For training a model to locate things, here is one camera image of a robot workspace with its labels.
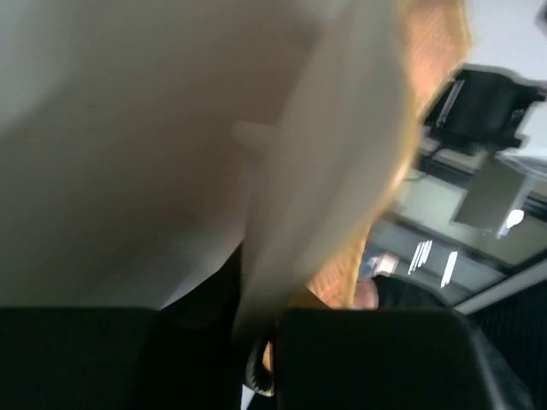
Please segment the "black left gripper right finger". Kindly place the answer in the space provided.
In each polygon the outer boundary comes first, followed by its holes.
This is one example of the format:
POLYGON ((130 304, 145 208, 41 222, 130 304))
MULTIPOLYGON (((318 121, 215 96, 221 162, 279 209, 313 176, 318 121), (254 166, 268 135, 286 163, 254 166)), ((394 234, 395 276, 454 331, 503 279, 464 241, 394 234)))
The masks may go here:
POLYGON ((273 339, 278 409, 530 409, 477 325, 448 308, 292 309, 273 339))

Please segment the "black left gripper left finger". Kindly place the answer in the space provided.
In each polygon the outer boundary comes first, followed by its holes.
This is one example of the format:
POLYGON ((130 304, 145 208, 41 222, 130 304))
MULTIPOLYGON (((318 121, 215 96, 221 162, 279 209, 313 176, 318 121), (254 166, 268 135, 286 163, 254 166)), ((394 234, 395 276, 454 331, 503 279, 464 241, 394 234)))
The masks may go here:
POLYGON ((3 409, 237 409, 222 337, 135 307, 4 307, 3 409))

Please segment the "triangular wooden plate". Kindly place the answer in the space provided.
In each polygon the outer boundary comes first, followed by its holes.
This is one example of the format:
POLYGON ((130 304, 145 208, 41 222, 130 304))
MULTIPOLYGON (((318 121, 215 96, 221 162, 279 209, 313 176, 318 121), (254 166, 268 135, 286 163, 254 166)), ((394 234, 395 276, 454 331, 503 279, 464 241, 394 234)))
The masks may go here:
POLYGON ((270 326, 333 256, 362 249, 411 168, 422 116, 470 48, 461 1, 293 1, 303 69, 273 126, 241 124, 260 166, 232 331, 271 396, 270 326))

